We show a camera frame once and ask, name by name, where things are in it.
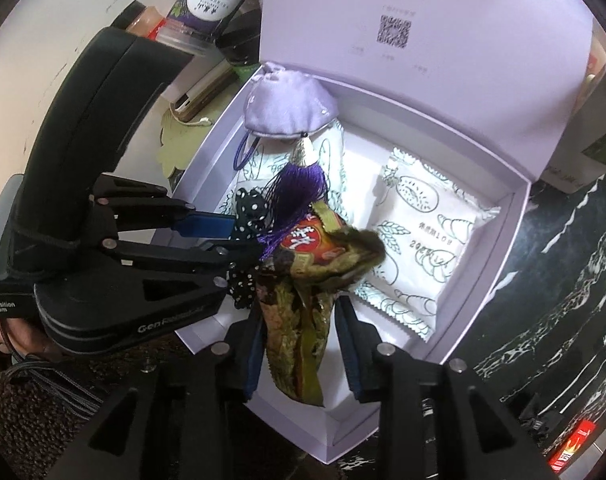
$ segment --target crumpled wrapper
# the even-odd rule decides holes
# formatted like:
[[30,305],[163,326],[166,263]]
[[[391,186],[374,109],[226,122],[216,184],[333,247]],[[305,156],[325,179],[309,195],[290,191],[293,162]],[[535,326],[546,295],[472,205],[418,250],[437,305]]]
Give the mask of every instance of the crumpled wrapper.
[[257,296],[276,387],[291,399],[323,406],[317,371],[334,299],[380,264],[385,248],[375,232],[346,225],[327,204],[312,209],[265,261]]

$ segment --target purple tassel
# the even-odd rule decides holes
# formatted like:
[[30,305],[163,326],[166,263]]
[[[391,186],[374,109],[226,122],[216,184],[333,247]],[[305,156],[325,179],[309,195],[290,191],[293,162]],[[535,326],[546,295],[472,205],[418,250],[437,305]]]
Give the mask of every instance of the purple tassel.
[[305,136],[298,141],[286,166],[265,189],[273,225],[268,234],[259,237],[259,242],[266,246],[262,259],[272,255],[310,212],[314,202],[327,200],[327,192],[327,180],[318,165],[318,155],[312,141]]

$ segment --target red packet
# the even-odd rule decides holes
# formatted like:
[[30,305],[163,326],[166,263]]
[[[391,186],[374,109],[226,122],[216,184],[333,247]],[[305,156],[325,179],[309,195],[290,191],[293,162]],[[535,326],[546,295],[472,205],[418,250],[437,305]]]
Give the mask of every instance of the red packet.
[[558,473],[565,467],[565,465],[576,453],[580,446],[585,444],[590,434],[596,430],[596,424],[588,420],[582,420],[578,425],[578,428],[574,430],[572,436],[565,441],[563,447],[554,453],[553,457],[549,460],[549,465],[552,469]]

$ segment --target metal screw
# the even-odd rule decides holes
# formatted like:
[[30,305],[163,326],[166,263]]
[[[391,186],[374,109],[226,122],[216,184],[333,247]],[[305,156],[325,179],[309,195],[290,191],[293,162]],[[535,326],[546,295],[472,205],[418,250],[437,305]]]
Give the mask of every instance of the metal screw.
[[463,373],[467,370],[467,363],[462,359],[455,357],[449,362],[449,367],[452,368],[457,374]]
[[211,346],[210,350],[214,355],[225,355],[229,352],[229,345],[225,341],[218,341]]
[[141,368],[142,373],[150,374],[154,370],[156,370],[156,365],[154,364],[154,362],[152,362],[152,360],[149,357],[147,357],[145,359],[145,361],[143,361],[143,367]]
[[220,288],[227,288],[227,280],[221,276],[214,276],[214,285]]
[[105,238],[105,240],[103,240],[100,243],[104,248],[109,249],[110,251],[112,249],[116,249],[116,245],[118,245],[116,243],[116,240],[114,240],[113,238]]
[[376,345],[376,350],[379,354],[390,357],[390,355],[396,352],[396,347],[391,343],[379,343]]

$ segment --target black polka dot fabric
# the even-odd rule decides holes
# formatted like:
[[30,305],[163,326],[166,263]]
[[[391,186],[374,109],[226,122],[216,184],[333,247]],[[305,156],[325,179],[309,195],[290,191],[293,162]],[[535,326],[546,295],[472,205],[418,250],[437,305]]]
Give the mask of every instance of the black polka dot fabric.
[[[241,187],[236,192],[236,222],[232,229],[232,240],[252,240],[267,227],[268,208],[260,192],[247,191]],[[260,267],[251,270],[231,270],[229,293],[236,308],[250,308],[256,297],[256,275]]]

